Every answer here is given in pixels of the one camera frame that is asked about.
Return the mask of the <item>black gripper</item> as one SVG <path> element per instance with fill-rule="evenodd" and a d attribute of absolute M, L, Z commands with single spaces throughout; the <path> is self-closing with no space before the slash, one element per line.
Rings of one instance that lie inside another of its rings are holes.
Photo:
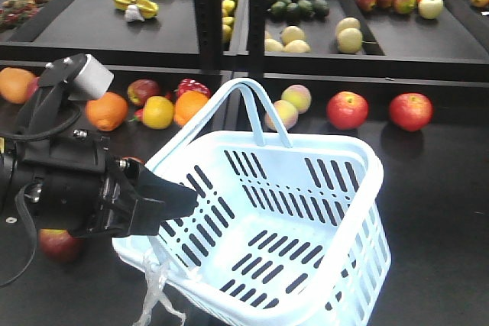
<path fill-rule="evenodd" d="M 15 184 L 26 187 L 42 227 L 74 237 L 126 237 L 130 229 L 154 236 L 162 222 L 194 212 L 194 189 L 112 155 L 109 145 L 109 137 L 88 130 L 16 143 Z"/>

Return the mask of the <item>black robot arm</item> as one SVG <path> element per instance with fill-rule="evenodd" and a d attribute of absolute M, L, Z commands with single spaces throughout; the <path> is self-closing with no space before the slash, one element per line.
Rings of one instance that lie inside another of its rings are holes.
<path fill-rule="evenodd" d="M 1 202 L 19 199 L 39 227 L 74 237 L 155 235 L 164 221 L 194 212 L 195 190 L 108 146 L 91 131 L 14 142 L 1 155 Z"/>

